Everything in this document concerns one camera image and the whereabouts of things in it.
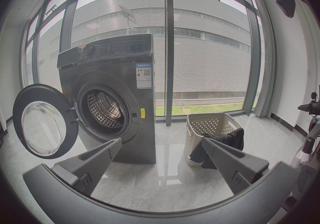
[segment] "corrugated wall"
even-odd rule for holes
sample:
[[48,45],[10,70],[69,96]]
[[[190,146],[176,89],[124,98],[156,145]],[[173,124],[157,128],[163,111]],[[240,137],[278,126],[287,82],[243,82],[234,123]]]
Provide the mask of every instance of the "corrugated wall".
[[174,91],[246,91],[251,54],[201,39],[174,38]]
[[[97,0],[75,11],[73,27],[90,19],[120,11],[119,5],[129,9],[164,8],[164,0]],[[226,19],[249,30],[248,18],[242,12],[216,0],[174,0],[174,7],[196,11]],[[135,13],[137,24],[134,27],[165,25],[163,12]],[[206,31],[219,34],[246,45],[251,45],[251,37],[238,29],[220,22],[187,14],[175,13],[175,27]],[[50,41],[60,34],[61,21],[49,29],[40,39],[39,49],[46,46],[45,55],[39,55],[39,61],[45,58],[45,65],[39,68],[41,83],[54,86],[61,91],[57,58],[50,60],[50,54],[59,49],[59,41]],[[122,16],[98,20],[86,26],[72,30],[71,43],[102,34],[108,31],[125,29],[126,19]],[[154,35],[154,81],[156,92],[165,90],[165,37]],[[225,44],[196,38],[175,37],[174,91],[246,91],[250,75],[250,53]],[[243,102],[244,98],[233,99],[194,99],[174,100],[174,104],[201,104]]]

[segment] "building facade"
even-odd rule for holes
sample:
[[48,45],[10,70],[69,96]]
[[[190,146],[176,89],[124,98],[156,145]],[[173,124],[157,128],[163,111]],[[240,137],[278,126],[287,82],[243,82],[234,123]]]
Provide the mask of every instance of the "building facade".
[[[119,5],[130,9],[136,24],[130,34],[154,36],[156,105],[165,94],[165,0],[96,0],[75,10],[71,47],[124,35],[127,20]],[[41,83],[61,91],[56,67],[62,20],[43,34],[38,46]],[[205,105],[243,102],[251,65],[251,34],[245,13],[217,0],[174,0],[173,105]],[[264,44],[261,42],[261,71]],[[256,99],[261,90],[260,78]]]

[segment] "front-load washing machine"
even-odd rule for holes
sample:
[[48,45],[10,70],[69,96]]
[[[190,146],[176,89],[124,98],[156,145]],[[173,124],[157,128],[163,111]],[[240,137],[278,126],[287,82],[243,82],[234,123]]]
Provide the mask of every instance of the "front-load washing machine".
[[152,34],[106,38],[58,55],[87,150],[120,137],[114,161],[156,163]]
[[[153,64],[152,34],[106,38],[60,53],[57,67],[63,95],[43,84],[23,89],[14,106],[19,138],[31,153],[56,158],[71,148],[75,134],[87,150],[120,137],[122,147],[114,161],[155,164]],[[23,123],[37,110],[64,119],[65,141],[60,139],[55,149],[39,151],[25,136]],[[57,125],[47,129],[55,133],[53,127],[60,131]]]

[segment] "laundry basket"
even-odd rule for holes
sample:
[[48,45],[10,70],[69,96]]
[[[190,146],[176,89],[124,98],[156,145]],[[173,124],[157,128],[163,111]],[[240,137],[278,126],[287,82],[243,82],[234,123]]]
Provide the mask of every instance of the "laundry basket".
[[196,163],[189,159],[189,155],[202,141],[202,134],[228,134],[241,128],[241,125],[226,113],[189,114],[186,118],[186,125],[184,154],[186,156],[186,161],[190,166],[202,165],[202,163]]

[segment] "marble floor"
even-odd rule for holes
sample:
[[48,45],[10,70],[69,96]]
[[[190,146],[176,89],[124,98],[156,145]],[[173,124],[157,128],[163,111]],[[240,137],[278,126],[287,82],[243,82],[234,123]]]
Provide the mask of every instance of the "marble floor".
[[[271,118],[254,114],[235,116],[245,130],[244,152],[264,158],[269,168],[277,162],[290,163],[302,144],[297,131],[289,131]],[[44,160],[30,154],[15,134],[12,122],[0,148],[0,166],[11,186],[28,209],[43,223],[52,223],[26,187],[22,174],[40,163],[53,167],[55,162],[85,151],[79,138],[61,158]],[[93,194],[102,202],[134,210],[172,211],[194,209],[233,196],[218,170],[191,167],[183,154],[186,122],[166,127],[157,123],[156,165],[112,162]]]

